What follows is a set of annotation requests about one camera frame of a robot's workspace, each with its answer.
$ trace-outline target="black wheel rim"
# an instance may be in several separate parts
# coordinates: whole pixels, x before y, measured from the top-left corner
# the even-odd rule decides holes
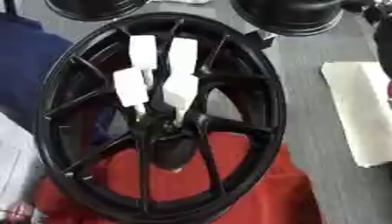
[[[112,155],[127,145],[135,145],[144,152],[151,151],[148,146],[151,135],[145,135],[147,132],[138,129],[150,129],[152,126],[149,123],[155,123],[161,114],[147,115],[135,124],[132,121],[134,116],[128,113],[129,126],[132,129],[127,134],[98,146],[96,151],[100,153],[90,154],[84,160],[72,161],[64,150],[64,139],[60,137],[62,121],[75,111],[102,102],[118,108],[111,87],[110,73],[102,69],[101,65],[122,49],[127,50],[130,34],[146,33],[155,34],[159,39],[159,69],[155,75],[157,79],[162,78],[161,80],[167,78],[167,49],[173,37],[193,37],[200,43],[207,43],[206,40],[212,43],[207,47],[209,53],[203,55],[203,58],[199,57],[196,72],[200,77],[199,95],[190,112],[186,114],[183,125],[187,133],[195,133],[193,137],[199,137],[197,142],[208,168],[211,188],[187,199],[156,202],[149,198],[146,187],[149,184],[146,181],[148,169],[145,168],[145,164],[149,162],[148,153],[139,153],[142,167],[139,169],[140,199],[120,196],[82,178],[82,175],[76,175],[82,166]],[[227,69],[222,69],[218,65],[221,62],[218,61],[224,61],[223,59],[236,60],[235,66],[226,64],[224,67]],[[110,69],[119,70],[130,66],[126,59],[118,63],[117,67]],[[77,88],[75,86],[78,86],[74,84],[78,82],[77,79],[72,79],[76,75],[71,75],[75,74],[72,70],[75,67],[84,69],[84,72],[80,73],[80,83],[83,83],[83,79],[88,79],[88,83],[94,83],[89,84],[92,87],[74,91]],[[231,100],[234,102],[235,97],[249,90],[249,94],[243,94],[246,97],[238,98],[245,105],[244,110],[248,111],[244,112],[244,122],[205,114],[206,96],[214,88],[221,89],[226,95],[232,95]],[[69,91],[78,94],[67,96]],[[99,214],[132,223],[201,223],[218,217],[255,186],[277,154],[284,128],[285,104],[280,81],[272,65],[255,45],[249,43],[239,32],[210,19],[179,13],[154,13],[128,17],[105,25],[63,55],[52,68],[43,88],[36,125],[36,142],[41,159],[54,183],[73,199]],[[214,130],[242,133],[251,138],[252,147],[249,148],[249,154],[226,179],[217,175],[214,158],[211,157],[211,149],[206,140],[206,132]]]

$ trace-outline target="blue jacket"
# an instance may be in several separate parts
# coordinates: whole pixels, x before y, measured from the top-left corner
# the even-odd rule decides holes
[[[35,21],[0,13],[0,106],[25,129],[32,129],[47,72],[70,45]]]

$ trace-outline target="white foam block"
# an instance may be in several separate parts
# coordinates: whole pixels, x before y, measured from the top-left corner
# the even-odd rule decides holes
[[[143,104],[149,100],[142,71],[132,67],[114,73],[115,91],[124,107]]]
[[[133,67],[141,70],[157,69],[156,37],[153,35],[131,36],[129,38],[129,57]]]
[[[193,74],[198,60],[198,41],[175,38],[169,51],[172,74]]]
[[[198,94],[199,79],[191,74],[171,75],[163,87],[164,102],[177,110],[188,110]]]
[[[331,88],[346,140],[358,166],[392,161],[392,110],[389,77],[376,62],[325,63],[322,73]]]

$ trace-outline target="red fabric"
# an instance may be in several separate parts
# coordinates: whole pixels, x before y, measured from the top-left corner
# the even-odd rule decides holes
[[[249,147],[244,136],[213,133],[210,144],[222,177],[226,177],[242,161]],[[183,171],[174,173],[151,166],[150,188],[154,200],[175,200],[208,188],[203,160],[197,154]],[[94,178],[111,190],[137,197],[137,155],[133,149],[123,150],[101,161],[94,168]],[[96,214],[66,198],[48,179],[42,180],[35,194],[36,206],[49,215],[45,223],[107,224]],[[283,146],[262,181],[243,196],[214,224],[319,224],[322,223],[312,187],[306,175],[291,162],[287,146]]]

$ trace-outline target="floor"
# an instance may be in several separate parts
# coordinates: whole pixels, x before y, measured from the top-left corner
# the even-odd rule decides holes
[[[204,7],[149,3],[137,13],[183,11],[217,19],[241,32],[255,28],[236,16],[228,0]],[[76,41],[101,23],[80,23],[58,17],[44,1],[21,1],[20,13],[41,21],[49,32]],[[328,33],[309,38],[278,37],[266,53],[285,86],[289,144],[296,164],[314,185],[327,223],[387,224],[392,222],[389,165],[373,169],[354,164],[339,116],[319,67],[326,61],[374,61],[372,29],[346,14]]]

